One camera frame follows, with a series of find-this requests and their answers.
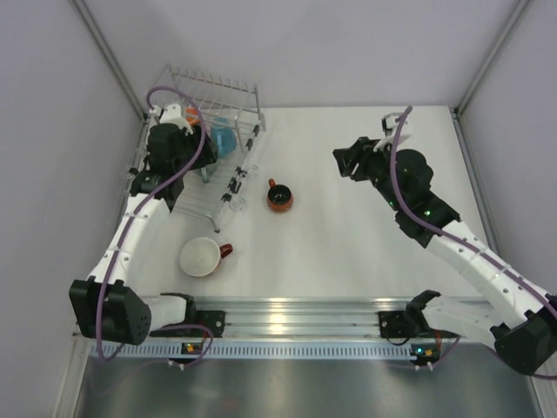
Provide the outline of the orange mug black handle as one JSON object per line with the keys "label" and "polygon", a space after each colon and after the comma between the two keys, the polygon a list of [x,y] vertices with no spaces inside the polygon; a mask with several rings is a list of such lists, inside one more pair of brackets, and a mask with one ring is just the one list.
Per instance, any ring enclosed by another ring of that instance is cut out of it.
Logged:
{"label": "orange mug black handle", "polygon": [[191,106],[185,108],[185,119],[189,126],[200,124],[198,112]]}

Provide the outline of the blue mug white interior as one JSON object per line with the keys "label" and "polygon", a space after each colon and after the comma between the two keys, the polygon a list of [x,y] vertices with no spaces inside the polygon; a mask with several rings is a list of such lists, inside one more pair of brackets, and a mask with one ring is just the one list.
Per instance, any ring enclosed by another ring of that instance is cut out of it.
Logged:
{"label": "blue mug white interior", "polygon": [[218,157],[224,158],[234,152],[237,143],[233,129],[226,118],[215,118],[211,124],[211,139],[218,148]]}

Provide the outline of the brown mug black interior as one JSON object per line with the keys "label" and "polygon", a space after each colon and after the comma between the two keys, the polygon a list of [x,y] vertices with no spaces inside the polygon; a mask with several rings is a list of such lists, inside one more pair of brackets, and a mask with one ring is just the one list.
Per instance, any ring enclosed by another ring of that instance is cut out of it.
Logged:
{"label": "brown mug black interior", "polygon": [[268,180],[269,190],[266,194],[266,203],[273,212],[287,212],[292,208],[293,195],[291,189],[283,184],[278,184],[274,179]]}

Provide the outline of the red mug white interior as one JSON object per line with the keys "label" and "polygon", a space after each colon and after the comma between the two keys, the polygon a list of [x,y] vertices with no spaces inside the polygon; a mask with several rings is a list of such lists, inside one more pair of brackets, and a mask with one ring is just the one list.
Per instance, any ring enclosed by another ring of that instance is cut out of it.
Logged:
{"label": "red mug white interior", "polygon": [[203,278],[213,274],[221,261],[232,254],[232,244],[219,245],[207,237],[198,237],[188,241],[179,254],[182,270],[194,278]]}

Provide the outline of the grey green speckled mug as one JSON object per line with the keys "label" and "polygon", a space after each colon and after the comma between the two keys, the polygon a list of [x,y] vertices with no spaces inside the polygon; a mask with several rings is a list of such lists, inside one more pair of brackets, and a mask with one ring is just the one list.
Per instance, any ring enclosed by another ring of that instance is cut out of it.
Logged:
{"label": "grey green speckled mug", "polygon": [[201,179],[204,183],[209,183],[211,180],[211,176],[216,172],[216,170],[218,169],[218,165],[217,164],[210,164],[210,165],[206,165],[205,167],[201,168],[199,170],[200,175],[201,175]]}

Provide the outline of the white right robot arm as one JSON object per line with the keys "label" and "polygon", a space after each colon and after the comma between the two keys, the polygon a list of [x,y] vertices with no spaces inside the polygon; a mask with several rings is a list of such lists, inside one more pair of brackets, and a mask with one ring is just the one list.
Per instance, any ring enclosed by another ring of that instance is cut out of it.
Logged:
{"label": "white right robot arm", "polygon": [[333,150],[339,174],[369,181],[395,212],[400,230],[451,266],[489,303],[472,307],[426,290],[406,305],[416,334],[447,331],[493,350],[519,374],[537,376],[556,352],[556,297],[520,275],[484,244],[431,189],[433,169],[422,153],[378,150],[361,137]]}

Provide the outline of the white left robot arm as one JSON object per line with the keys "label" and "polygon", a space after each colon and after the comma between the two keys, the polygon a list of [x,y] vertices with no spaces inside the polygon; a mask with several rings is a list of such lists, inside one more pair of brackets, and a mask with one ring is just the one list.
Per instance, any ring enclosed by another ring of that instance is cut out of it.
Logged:
{"label": "white left robot arm", "polygon": [[169,218],[184,189],[183,178],[216,162],[218,153],[200,123],[152,126],[144,167],[133,169],[130,194],[120,225],[98,264],[85,280],[74,280],[69,297],[82,335],[138,346],[149,334],[173,330],[187,334],[197,312],[194,299],[182,293],[141,296],[134,291],[153,249],[158,230]]}

